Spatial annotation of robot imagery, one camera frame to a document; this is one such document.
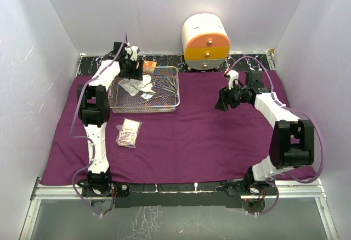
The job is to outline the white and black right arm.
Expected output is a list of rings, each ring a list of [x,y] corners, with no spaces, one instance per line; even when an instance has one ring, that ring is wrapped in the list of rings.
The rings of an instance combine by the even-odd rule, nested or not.
[[[224,77],[229,82],[219,90],[215,109],[228,111],[248,103],[262,113],[273,128],[269,155],[249,167],[244,179],[234,182],[234,187],[248,194],[262,194],[268,187],[267,180],[293,169],[311,166],[315,150],[313,123],[288,111],[273,87],[264,86],[262,72],[247,72],[244,83],[239,80],[235,70],[227,69]]]

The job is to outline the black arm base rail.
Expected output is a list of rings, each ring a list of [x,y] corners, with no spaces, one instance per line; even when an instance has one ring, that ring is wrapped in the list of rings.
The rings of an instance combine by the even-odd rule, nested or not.
[[[106,187],[93,186],[87,180],[79,180],[84,197],[110,197],[115,208],[141,206],[223,206],[240,209],[248,205],[250,212],[261,212],[265,198],[276,197],[275,184],[257,182],[248,185],[245,181],[224,180],[200,183],[126,183],[111,182]]]

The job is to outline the white gauze pack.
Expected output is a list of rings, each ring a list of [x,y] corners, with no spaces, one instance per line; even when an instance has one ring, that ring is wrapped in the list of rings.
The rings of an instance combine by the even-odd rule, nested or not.
[[[116,143],[118,146],[127,148],[136,148],[137,138],[139,135],[142,122],[124,118],[122,125],[117,125],[118,135]]]

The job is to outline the metal mesh instrument tray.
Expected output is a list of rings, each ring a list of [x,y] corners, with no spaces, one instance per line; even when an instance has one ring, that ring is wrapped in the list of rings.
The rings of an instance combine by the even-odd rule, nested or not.
[[[150,75],[157,80],[161,75],[173,77],[177,85],[177,93],[172,93],[164,89],[163,91],[143,92],[139,89],[139,80],[129,80],[132,85],[139,89],[135,96],[126,92],[118,82],[122,80],[116,77],[109,88],[110,108],[114,113],[158,113],[175,111],[180,104],[179,76],[178,70],[174,66],[159,66],[154,68],[144,68],[143,75]],[[145,100],[141,97],[143,93],[154,94],[151,99]]]

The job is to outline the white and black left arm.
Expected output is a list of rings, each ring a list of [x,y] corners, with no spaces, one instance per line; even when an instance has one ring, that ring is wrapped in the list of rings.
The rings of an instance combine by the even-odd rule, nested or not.
[[[78,182],[77,185],[102,196],[109,196],[115,190],[105,144],[106,126],[111,113],[108,90],[115,77],[142,79],[143,67],[138,64],[138,53],[137,46],[131,46],[126,41],[115,42],[114,50],[103,57],[93,77],[77,88],[76,116],[82,121],[86,132],[89,156],[87,184]]]

